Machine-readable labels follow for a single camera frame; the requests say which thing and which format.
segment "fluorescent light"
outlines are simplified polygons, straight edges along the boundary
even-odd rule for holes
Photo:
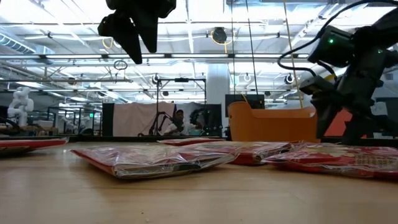
[[[17,84],[24,85],[24,86],[29,86],[32,88],[43,88],[44,86],[38,83],[34,82],[17,82]]]
[[[142,54],[142,58],[164,58],[164,54]]]
[[[288,93],[285,93],[285,94],[283,94],[282,96],[280,96],[279,99],[283,99],[284,97],[289,96],[289,95],[291,95],[291,94],[294,94],[294,93],[296,93],[296,92],[297,92],[297,90],[292,90],[292,91],[290,91],[290,92],[288,92]]]
[[[77,96],[73,96],[70,98],[71,100],[75,100],[75,101],[88,101],[86,98],[83,97],[77,97]]]
[[[64,96],[62,96],[61,94],[58,94],[58,93],[49,92],[49,94],[51,94],[53,96],[57,96],[57,97],[64,97]]]
[[[172,54],[172,58],[226,58],[228,54]]]
[[[309,56],[309,54],[298,54],[297,57],[298,58],[307,58]]]
[[[0,55],[0,59],[40,59],[38,55]]]
[[[265,105],[286,105],[286,103],[264,103]]]
[[[284,99],[264,99],[264,101],[268,101],[268,102],[274,102],[274,101],[286,102],[286,100],[284,100]]]
[[[49,59],[96,59],[102,58],[102,55],[46,55]]]
[[[281,54],[236,54],[237,58],[279,58]]]
[[[99,90],[99,89],[85,89],[85,90],[77,90],[77,91],[87,92],[87,91],[101,91],[101,90]]]
[[[74,91],[74,90],[43,90],[43,91],[52,91],[52,92],[68,92],[68,91]]]
[[[109,58],[118,58],[118,59],[130,58],[130,56],[127,55],[127,54],[119,54],[119,55],[110,54],[110,55],[108,55],[108,57],[109,57]]]
[[[109,58],[130,58],[128,54],[109,54]],[[142,58],[164,58],[164,54],[142,54]]]

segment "red package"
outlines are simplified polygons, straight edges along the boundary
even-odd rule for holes
[[[46,139],[46,140],[1,140],[0,156],[13,156],[31,152],[43,147],[59,146],[66,144],[68,139]]]
[[[110,146],[72,152],[121,179],[187,174],[229,163],[238,155],[236,152],[205,152],[175,146]]]
[[[290,170],[398,179],[398,150],[391,147],[309,144],[265,161]]]
[[[171,146],[187,146],[191,144],[203,143],[203,142],[215,142],[215,141],[224,141],[224,139],[217,138],[186,138],[186,139],[168,139],[158,141],[163,144],[168,144]]]
[[[239,156],[231,162],[237,165],[261,165],[269,156],[290,151],[293,147],[288,142],[206,142],[200,144],[192,144],[183,146],[187,149],[200,151],[216,151],[223,153],[231,153],[239,151]]]

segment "white humanoid robot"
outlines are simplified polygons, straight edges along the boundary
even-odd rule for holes
[[[34,108],[34,102],[28,97],[30,93],[29,87],[18,87],[17,91],[14,92],[14,99],[8,106],[8,117],[18,119],[18,125],[20,127],[26,126],[27,124],[27,112],[32,112]]]

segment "yellow cable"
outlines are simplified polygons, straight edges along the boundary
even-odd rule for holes
[[[284,9],[285,9],[285,18],[286,18],[286,26],[287,26],[287,37],[289,38],[289,47],[290,50],[292,50],[292,42],[290,39],[290,29],[289,29],[289,22],[287,21],[287,10],[286,10],[286,0],[284,0]],[[292,59],[292,65],[294,67],[294,58],[293,58],[293,54],[290,54],[290,58]],[[299,83],[297,81],[297,76],[296,76],[296,71],[293,70],[293,76],[294,76],[294,81],[296,84],[296,89],[297,89],[297,94],[298,94],[298,99],[300,100],[300,107],[303,108],[303,99],[301,98],[301,94],[300,94],[300,90],[299,90]]]
[[[226,46],[227,46],[228,44],[232,43],[232,41],[234,41],[235,34],[234,34],[234,33],[232,34],[232,40],[231,40],[231,41],[229,41],[228,43],[227,43],[227,42],[224,42],[223,44],[220,44],[220,43],[217,43],[217,41],[214,40],[214,38],[213,38],[213,33],[214,33],[214,31],[211,31],[211,33],[210,33],[211,39],[213,40],[214,43],[216,43],[216,44],[218,44],[218,45],[224,45],[225,53],[227,54]]]
[[[106,48],[106,49],[111,49],[112,46],[113,46],[113,38],[112,38],[112,40],[111,40],[111,45],[110,45],[110,46],[107,46],[107,45],[105,44],[105,39],[102,39],[102,44],[104,45],[104,48]]]
[[[336,77],[337,77],[336,74],[332,73],[332,74],[328,75],[327,77],[325,77],[325,79],[328,80],[328,81],[332,81],[332,80],[334,80]]]

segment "wooden table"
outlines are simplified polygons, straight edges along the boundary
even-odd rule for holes
[[[397,223],[396,183],[233,165],[120,181],[69,152],[93,144],[1,159],[0,223]]]

